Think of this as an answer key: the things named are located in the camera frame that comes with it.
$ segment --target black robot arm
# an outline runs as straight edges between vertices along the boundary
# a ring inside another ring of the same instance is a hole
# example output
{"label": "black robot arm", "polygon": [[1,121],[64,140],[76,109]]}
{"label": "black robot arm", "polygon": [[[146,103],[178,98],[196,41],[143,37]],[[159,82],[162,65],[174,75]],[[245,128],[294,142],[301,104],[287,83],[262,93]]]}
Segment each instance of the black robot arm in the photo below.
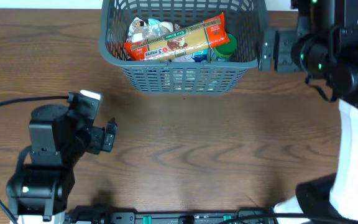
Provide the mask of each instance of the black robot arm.
{"label": "black robot arm", "polygon": [[259,70],[307,72],[310,79],[326,80],[340,98],[358,108],[358,0],[292,0],[299,10],[293,30],[266,30]]}
{"label": "black robot arm", "polygon": [[[29,124],[32,145],[19,156],[15,174],[6,191],[9,209],[19,215],[41,215],[48,222],[64,212],[74,186],[73,168],[84,152],[110,152],[117,125],[93,126],[100,95],[88,91],[70,93],[64,105],[45,105],[33,110]],[[30,153],[31,164],[23,165]]]}

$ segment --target green can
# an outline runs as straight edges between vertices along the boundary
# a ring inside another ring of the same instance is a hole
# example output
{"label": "green can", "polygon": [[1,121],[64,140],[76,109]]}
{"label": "green can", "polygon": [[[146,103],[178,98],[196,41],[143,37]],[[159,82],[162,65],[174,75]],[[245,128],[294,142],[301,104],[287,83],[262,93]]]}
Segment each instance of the green can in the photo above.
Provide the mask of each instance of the green can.
{"label": "green can", "polygon": [[211,51],[211,60],[214,62],[227,62],[231,55],[237,49],[237,39],[231,35],[227,34],[230,39],[229,43],[214,47]]}

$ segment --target snack package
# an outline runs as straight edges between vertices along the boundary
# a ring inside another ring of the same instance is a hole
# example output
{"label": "snack package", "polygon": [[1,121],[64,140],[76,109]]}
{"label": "snack package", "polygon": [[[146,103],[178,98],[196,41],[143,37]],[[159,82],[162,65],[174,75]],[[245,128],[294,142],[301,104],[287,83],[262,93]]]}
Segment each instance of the snack package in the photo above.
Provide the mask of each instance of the snack package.
{"label": "snack package", "polygon": [[147,24],[142,19],[136,17],[129,25],[127,42],[130,42],[132,36],[136,33],[136,30],[143,26],[147,26]]}
{"label": "snack package", "polygon": [[[178,24],[175,24],[174,30],[178,30],[178,29],[181,29],[181,27]],[[208,61],[208,58],[209,58],[209,49],[204,49],[204,50],[200,50],[199,52],[174,58],[172,59],[172,62],[204,62],[204,61]]]}
{"label": "snack package", "polygon": [[163,26],[163,23],[152,26],[142,26],[136,29],[135,34],[131,37],[131,41],[128,42],[155,39],[157,37],[161,37],[164,34],[169,34],[172,31],[172,24],[171,27],[168,26],[168,28]]}
{"label": "snack package", "polygon": [[149,26],[161,24],[162,26],[165,26],[167,29],[169,29],[170,32],[173,32],[181,28],[178,24],[172,24],[171,22],[160,22],[159,20],[156,19],[148,19],[147,22],[149,23]]}
{"label": "snack package", "polygon": [[156,39],[124,43],[124,48],[133,60],[162,61],[217,47],[229,41],[224,31],[222,12],[219,16]]}

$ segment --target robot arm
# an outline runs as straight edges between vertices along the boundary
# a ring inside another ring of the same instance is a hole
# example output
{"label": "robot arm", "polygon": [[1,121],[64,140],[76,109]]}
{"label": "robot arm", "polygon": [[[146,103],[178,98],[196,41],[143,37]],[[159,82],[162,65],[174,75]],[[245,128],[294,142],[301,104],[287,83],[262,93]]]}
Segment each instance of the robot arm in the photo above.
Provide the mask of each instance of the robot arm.
{"label": "robot arm", "polygon": [[70,93],[65,105],[45,105],[33,110],[29,124],[31,164],[21,153],[6,192],[9,210],[19,223],[63,223],[67,199],[74,186],[73,168],[89,152],[110,152],[117,125],[93,126],[101,96],[89,91]]}
{"label": "robot arm", "polygon": [[[296,197],[275,206],[275,213],[324,214],[358,220],[358,0],[292,0],[299,9],[295,30],[268,30],[260,70],[307,72],[324,79],[339,98],[342,120],[339,167],[335,176],[300,184]],[[305,219],[279,218],[279,224]]]}

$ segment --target gray plastic basket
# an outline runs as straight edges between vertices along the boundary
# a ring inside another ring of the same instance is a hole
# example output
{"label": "gray plastic basket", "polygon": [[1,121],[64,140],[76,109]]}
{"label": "gray plastic basket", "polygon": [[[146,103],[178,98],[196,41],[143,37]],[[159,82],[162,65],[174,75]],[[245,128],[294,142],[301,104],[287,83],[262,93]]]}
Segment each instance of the gray plastic basket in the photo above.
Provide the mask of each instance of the gray plastic basket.
{"label": "gray plastic basket", "polygon": [[[135,17],[190,26],[224,12],[226,31],[236,37],[235,62],[130,61],[123,43]],[[99,50],[144,93],[221,94],[234,88],[257,63],[257,46],[267,28],[264,0],[104,0]]]}

